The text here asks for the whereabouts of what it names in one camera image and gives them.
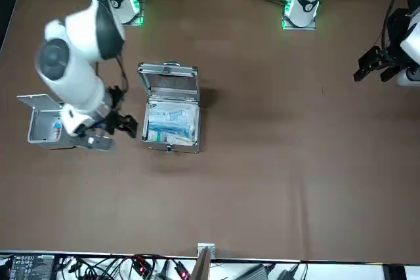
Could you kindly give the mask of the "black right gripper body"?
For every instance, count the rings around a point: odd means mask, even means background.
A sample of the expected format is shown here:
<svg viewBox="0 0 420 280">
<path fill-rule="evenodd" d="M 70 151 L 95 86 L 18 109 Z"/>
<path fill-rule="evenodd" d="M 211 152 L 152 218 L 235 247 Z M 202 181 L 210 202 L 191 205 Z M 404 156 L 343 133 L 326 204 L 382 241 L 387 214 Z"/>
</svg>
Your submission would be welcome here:
<svg viewBox="0 0 420 280">
<path fill-rule="evenodd" d="M 98 129 L 103 130 L 109 135 L 114 135 L 117 126 L 119 125 L 119 98 L 111 97 L 112 105 L 109 114 L 96 124 Z"/>
</svg>

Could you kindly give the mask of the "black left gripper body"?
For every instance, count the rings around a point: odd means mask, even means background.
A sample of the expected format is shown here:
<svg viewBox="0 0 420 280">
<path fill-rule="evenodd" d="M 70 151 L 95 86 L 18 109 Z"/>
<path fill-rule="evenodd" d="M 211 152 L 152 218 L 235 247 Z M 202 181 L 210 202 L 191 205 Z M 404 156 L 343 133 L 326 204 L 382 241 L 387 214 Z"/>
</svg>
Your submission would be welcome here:
<svg viewBox="0 0 420 280">
<path fill-rule="evenodd" d="M 395 68 L 404 70 L 411 66 L 411 58 L 401 48 L 401 41 L 390 41 L 385 48 L 378 47 L 379 65 L 378 70 Z"/>
</svg>

